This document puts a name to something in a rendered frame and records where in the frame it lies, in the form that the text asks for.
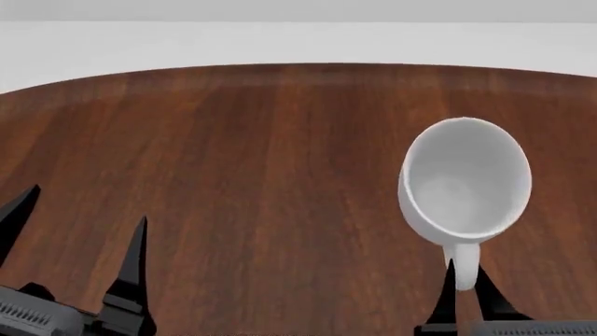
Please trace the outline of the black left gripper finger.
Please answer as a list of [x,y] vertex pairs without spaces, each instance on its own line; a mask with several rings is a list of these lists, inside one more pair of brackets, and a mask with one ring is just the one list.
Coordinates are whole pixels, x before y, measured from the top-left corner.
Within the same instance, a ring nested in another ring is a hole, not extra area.
[[35,184],[0,206],[0,268],[32,214],[41,188]]
[[118,276],[108,288],[99,313],[106,332],[156,332],[146,288],[147,219],[142,217],[129,243]]

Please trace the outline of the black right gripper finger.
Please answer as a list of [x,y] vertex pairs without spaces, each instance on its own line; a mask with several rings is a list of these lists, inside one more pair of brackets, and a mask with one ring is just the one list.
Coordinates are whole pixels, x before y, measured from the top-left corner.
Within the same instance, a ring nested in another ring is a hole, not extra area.
[[453,260],[444,277],[441,293],[433,313],[413,329],[413,336],[458,336],[456,324],[456,279]]
[[478,279],[475,292],[479,308],[484,321],[531,321],[528,315],[520,313],[503,296],[500,290],[486,274],[481,266],[478,270]]

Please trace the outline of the white ceramic mug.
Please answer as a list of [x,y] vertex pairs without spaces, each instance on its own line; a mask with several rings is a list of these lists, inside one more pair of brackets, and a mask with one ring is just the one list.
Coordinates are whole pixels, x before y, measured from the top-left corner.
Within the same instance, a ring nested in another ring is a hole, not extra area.
[[403,218],[441,246],[457,290],[474,287],[481,243],[521,217],[531,191],[521,145],[499,126],[469,117],[444,119],[416,136],[397,182]]

